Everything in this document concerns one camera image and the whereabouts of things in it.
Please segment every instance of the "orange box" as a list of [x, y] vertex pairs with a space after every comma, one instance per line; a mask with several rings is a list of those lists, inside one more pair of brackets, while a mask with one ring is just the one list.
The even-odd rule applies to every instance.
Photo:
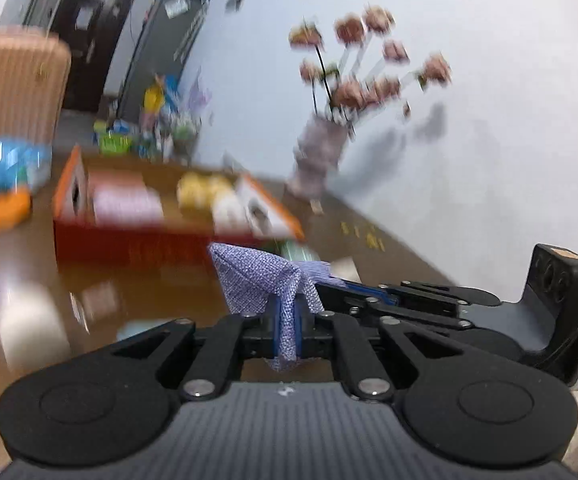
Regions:
[[[97, 225], [89, 194], [88, 173], [130, 172], [133, 182], [156, 190], [162, 202], [162, 224], [149, 226]], [[213, 266], [207, 251], [211, 242], [260, 247], [275, 238], [259, 238], [251, 232], [217, 235], [211, 215], [189, 214], [178, 208], [176, 185], [187, 172], [221, 174], [232, 183], [238, 181], [256, 195], [258, 205], [282, 223], [283, 239], [303, 240], [300, 222], [248, 174], [232, 174], [182, 166], [153, 164], [131, 156], [82, 156], [75, 147], [60, 176], [53, 196], [53, 238], [58, 263], [96, 262], [134, 267], [168, 265]]]

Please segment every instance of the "blue cloth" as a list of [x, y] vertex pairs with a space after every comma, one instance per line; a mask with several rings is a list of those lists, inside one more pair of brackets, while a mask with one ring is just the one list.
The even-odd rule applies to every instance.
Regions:
[[209, 253], [232, 314], [261, 314], [270, 294], [280, 298], [279, 348], [280, 358], [286, 362], [297, 359], [293, 330], [295, 295], [304, 294], [309, 310], [316, 313], [323, 307], [314, 283], [345, 286], [342, 280], [329, 274], [326, 262], [290, 262], [275, 254], [226, 244], [211, 244]]

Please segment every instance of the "pink flower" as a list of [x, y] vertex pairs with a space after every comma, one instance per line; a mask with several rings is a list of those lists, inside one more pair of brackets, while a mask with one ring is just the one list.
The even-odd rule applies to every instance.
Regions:
[[303, 59], [303, 63], [300, 65], [300, 77], [306, 83], [313, 83], [316, 79], [322, 77], [322, 70], [312, 62]]
[[356, 79], [348, 79], [335, 89], [331, 96], [334, 106], [346, 106], [360, 110], [365, 106], [365, 97], [360, 83]]
[[378, 6], [369, 6], [363, 16], [369, 30], [378, 34], [386, 34], [395, 23], [393, 16], [387, 9]]
[[409, 56], [402, 46], [400, 41], [386, 40], [383, 43], [383, 57], [387, 61], [395, 61], [396, 63], [409, 62]]
[[384, 98], [378, 95], [374, 86], [370, 86], [365, 92], [363, 92], [363, 97], [365, 98], [365, 108], [381, 105], [384, 101]]
[[382, 77], [372, 84], [381, 100], [400, 96], [400, 81], [398, 78]]
[[423, 86], [428, 81], [438, 81], [444, 86], [451, 81], [451, 69], [442, 54], [434, 54], [425, 62], [419, 78]]
[[289, 45], [292, 48], [322, 46], [322, 36], [313, 23], [304, 23], [289, 32]]
[[362, 43], [365, 39], [365, 27], [356, 14], [348, 14], [342, 20], [336, 20], [333, 27], [338, 39], [346, 45]]

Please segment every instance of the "doorway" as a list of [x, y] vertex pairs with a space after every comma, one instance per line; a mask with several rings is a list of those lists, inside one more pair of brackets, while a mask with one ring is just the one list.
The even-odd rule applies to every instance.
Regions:
[[64, 108], [97, 112], [115, 45], [133, 0], [61, 0], [51, 31], [69, 44]]

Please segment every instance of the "white paper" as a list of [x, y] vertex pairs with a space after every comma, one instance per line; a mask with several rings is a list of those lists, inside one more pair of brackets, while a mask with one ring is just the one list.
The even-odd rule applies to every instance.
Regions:
[[91, 18], [93, 18], [93, 7], [80, 7], [78, 15], [76, 17], [76, 29], [77, 30], [87, 30], [89, 23], [91, 23]]
[[173, 19], [180, 14], [184, 14], [189, 10], [189, 3], [187, 0], [169, 0], [165, 4], [165, 10], [169, 19]]

